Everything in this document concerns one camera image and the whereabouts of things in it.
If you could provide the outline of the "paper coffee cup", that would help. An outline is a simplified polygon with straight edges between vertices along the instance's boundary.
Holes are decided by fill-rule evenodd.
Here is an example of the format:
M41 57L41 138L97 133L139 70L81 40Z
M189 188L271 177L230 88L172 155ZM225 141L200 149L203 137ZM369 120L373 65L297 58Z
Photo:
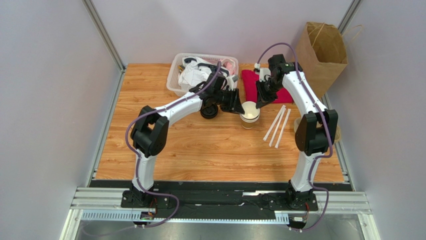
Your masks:
M260 109L256 107L256 103L246 101L242 104L244 113L240 114L241 125L244 129L252 129L260 117Z

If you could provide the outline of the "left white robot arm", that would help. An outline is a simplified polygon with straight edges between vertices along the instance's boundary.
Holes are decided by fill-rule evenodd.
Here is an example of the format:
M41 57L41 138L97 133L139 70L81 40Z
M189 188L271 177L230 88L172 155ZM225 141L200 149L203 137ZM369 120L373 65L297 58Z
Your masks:
M169 128L186 116L200 112L206 119L219 112L244 114L238 88L232 88L221 73L211 73L206 81L192 87L177 100L164 106L144 106L126 130L132 140L129 148L135 153L136 166L132 185L123 192L122 207L148 207L153 195L154 170L158 155L165 148Z

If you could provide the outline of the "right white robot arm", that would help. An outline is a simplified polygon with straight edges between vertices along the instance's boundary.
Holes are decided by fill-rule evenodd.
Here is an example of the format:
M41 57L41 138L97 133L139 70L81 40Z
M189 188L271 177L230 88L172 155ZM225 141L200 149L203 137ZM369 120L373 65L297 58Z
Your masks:
M321 103L302 68L296 62L286 62L283 54L273 55L268 67L256 63L254 70L259 75L256 108L271 104L278 91L286 89L301 115L295 133L298 163L284 195L290 209L300 209L314 199L312 181L320 160L333 154L338 113Z

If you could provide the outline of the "white wrapped straw left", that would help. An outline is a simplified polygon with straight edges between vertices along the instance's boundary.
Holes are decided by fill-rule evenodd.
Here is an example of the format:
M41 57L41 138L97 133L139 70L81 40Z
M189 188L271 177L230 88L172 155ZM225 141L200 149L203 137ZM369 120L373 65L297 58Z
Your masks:
M272 131L272 128L275 126L275 124L277 123L279 117L281 116L281 114L284 112L284 110L286 109L285 105L282 105L280 110L278 111L274 121L272 122L272 124L270 125L268 131L266 132L265 136L263 137L263 140L266 141Z

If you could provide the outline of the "white wrapped straw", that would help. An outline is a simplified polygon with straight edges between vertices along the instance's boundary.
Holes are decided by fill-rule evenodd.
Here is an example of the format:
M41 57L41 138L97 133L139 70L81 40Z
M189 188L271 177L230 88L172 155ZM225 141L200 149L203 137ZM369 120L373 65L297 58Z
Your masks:
M288 122L290 114L291 114L291 109L288 109L287 113L286 113L286 116L285 116L285 119L284 119L284 122L282 124L281 130L280 130L280 134L279 134L278 140L277 140L277 142L276 142L276 144L274 146L276 149L279 148L279 145L280 145L280 142L282 140L282 136L284 134L284 130L285 130L285 127L287 125L287 122Z
M269 142L269 146L270 146L270 147L271 147L271 146L272 146L272 144L273 144L274 138L275 138L276 133L277 133L277 131L278 131L278 128L279 128L279 126L280 126L280 124L281 124L281 121L282 121L282 118L283 118L283 115L284 115L285 111L286 111L286 106L285 106L285 105L283 105L283 106L281 107L280 112L279 112L279 121L277 122L277 124L276 124L276 126L275 126L274 133L273 133L273 135L272 135L272 137L271 137L271 140L270 140L270 142Z
M274 121L272 122L272 124L270 125L268 131L266 132L265 136L263 137L263 140L266 141L272 131L272 128L275 126L275 124L277 123L279 117L281 116L281 114L284 112L284 110L286 109L285 105L282 105L280 110L278 111Z

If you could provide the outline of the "white wrapped straw middle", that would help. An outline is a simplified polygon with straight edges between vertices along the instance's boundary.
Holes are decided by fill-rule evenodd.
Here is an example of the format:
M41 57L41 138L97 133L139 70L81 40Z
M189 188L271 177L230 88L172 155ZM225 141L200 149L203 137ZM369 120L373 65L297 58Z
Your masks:
M272 135L272 137L271 137L271 140L270 140L270 142L269 142L269 146L270 146L270 147L271 147L271 146L272 146L272 144L273 144L274 138L275 138L276 133L277 133L277 131L278 131L278 128L279 128L279 126L280 126L280 124L281 124L281 121L282 121L282 118L283 118L283 115L284 115L285 111L286 111L286 106L285 106L285 105L283 105L283 106L281 107L280 112L279 112L279 121L277 122L277 124L276 124L276 126L275 126L274 133L273 133L273 135Z

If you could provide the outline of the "red folded cloth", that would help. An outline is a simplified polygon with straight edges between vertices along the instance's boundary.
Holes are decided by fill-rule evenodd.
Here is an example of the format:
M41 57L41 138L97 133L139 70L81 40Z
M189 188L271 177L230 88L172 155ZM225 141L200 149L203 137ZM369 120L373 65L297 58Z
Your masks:
M244 85L246 101L256 102L257 101L256 81L259 80L259 75L256 74L253 70L242 70L241 78ZM280 89L276 94L277 94L277 99L272 102L273 104L293 103L292 96L285 88Z

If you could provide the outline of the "black lid on table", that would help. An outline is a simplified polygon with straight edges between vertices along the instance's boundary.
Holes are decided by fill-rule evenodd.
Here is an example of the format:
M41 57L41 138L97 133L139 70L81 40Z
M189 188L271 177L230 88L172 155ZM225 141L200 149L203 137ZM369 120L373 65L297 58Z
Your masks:
M209 106L203 106L200 109L200 114L205 119L213 119L218 115L219 108L217 105L212 104Z

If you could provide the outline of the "white wrapped straw right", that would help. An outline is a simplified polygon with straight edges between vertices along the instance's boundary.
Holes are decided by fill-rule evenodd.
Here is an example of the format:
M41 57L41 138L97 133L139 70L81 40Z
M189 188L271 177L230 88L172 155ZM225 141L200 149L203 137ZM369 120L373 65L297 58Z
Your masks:
M286 113L286 116L285 116L285 119L284 119L284 122L282 124L281 130L280 130L280 134L279 134L278 140L277 140L277 142L276 142L276 144L274 146L276 149L279 148L279 145L280 145L280 142L282 140L282 136L284 134L284 130L285 130L285 127L287 125L287 122L288 122L290 114L291 114L291 109L288 109L287 113Z

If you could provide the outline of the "white cloth in basket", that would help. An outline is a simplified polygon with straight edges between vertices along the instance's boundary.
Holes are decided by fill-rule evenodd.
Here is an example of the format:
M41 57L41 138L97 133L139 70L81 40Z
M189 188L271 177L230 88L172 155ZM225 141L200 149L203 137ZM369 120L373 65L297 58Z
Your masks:
M214 65L217 65L217 60L206 60ZM209 76L202 75L196 72L190 72L189 74L179 74L178 77L178 84L181 87L181 89L185 92L188 92L192 87L195 87L196 85L200 84L201 82L204 82L208 79Z

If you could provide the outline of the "white plastic basket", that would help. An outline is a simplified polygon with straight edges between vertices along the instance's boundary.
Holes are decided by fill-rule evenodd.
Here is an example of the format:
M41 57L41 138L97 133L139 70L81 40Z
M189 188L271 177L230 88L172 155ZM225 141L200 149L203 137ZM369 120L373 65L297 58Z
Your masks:
M182 97L192 87L207 80L221 62L221 74L226 85L235 89L239 79L239 62L235 57L202 53L179 53L175 56L167 77L166 87Z

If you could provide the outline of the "brown paper bag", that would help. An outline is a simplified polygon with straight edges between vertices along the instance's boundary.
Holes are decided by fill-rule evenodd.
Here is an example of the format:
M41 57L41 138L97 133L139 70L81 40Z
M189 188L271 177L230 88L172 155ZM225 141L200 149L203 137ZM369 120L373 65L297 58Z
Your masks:
M343 36L332 24L308 21L300 35L295 52L305 78L317 98L322 98L348 65Z

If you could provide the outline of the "brown cardboard cup carrier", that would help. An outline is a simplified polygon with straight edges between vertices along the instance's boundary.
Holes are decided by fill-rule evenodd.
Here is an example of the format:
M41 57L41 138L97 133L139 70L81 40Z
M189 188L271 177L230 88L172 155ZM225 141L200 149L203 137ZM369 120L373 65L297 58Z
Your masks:
M300 125L302 118L298 117L293 122L293 132L296 133L297 129ZM341 128L339 125L336 127L335 137L334 137L334 143L338 143L341 140Z

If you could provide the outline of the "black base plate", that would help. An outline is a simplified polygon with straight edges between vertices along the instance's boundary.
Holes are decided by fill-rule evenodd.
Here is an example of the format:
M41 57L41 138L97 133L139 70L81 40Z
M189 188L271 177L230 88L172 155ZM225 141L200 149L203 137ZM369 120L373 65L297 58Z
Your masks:
M298 203L286 193L286 182L155 181L149 188L159 196L137 193L130 180L93 180L90 188L118 188L119 206L152 207L157 218L176 210L173 219L271 220L275 211L310 212L319 209L321 191L303 195Z

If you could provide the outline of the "aluminium frame rail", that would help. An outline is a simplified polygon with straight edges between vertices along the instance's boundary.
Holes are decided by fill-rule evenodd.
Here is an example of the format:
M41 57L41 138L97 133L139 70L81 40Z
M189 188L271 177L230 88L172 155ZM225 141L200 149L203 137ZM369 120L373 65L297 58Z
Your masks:
M119 206L119 188L78 187L60 238L141 240L355 239L375 240L379 234L362 191L346 183L326 184L318 210L278 210L273 219L220 220L173 216L158 218L152 207Z

